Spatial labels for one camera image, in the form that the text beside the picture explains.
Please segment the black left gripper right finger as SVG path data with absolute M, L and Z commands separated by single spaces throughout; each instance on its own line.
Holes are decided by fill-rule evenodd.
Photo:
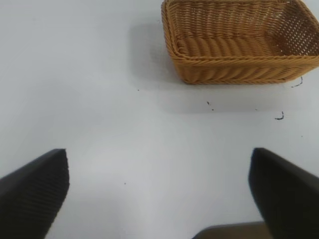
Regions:
M 318 177 L 265 148 L 255 148 L 248 182 L 273 238 L 319 237 Z

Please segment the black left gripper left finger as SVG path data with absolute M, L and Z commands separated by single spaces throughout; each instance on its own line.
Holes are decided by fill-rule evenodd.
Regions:
M 69 190 L 65 149 L 53 149 L 0 180 L 0 237 L 43 239 Z

